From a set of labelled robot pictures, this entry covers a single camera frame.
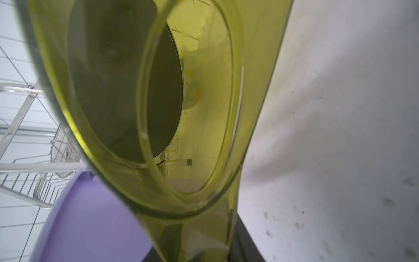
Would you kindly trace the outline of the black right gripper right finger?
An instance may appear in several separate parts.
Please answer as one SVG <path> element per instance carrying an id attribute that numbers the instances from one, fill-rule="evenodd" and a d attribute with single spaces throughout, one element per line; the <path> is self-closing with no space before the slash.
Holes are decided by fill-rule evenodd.
<path id="1" fill-rule="evenodd" d="M 227 262 L 265 262 L 240 216 L 237 218 Z"/>

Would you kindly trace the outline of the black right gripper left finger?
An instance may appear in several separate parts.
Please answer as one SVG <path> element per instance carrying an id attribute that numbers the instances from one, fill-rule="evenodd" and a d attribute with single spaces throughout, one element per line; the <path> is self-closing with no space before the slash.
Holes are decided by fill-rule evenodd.
<path id="1" fill-rule="evenodd" d="M 143 258 L 142 262 L 162 262 L 157 251 L 152 247 L 146 256 Z"/>

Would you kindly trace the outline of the purple plastic bucket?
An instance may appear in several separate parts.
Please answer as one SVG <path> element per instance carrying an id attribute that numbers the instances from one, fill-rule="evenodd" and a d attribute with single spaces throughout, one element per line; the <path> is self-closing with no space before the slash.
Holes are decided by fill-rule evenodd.
<path id="1" fill-rule="evenodd" d="M 144 262 L 151 249 L 135 216 L 85 168 L 53 204 L 30 261 Z"/>

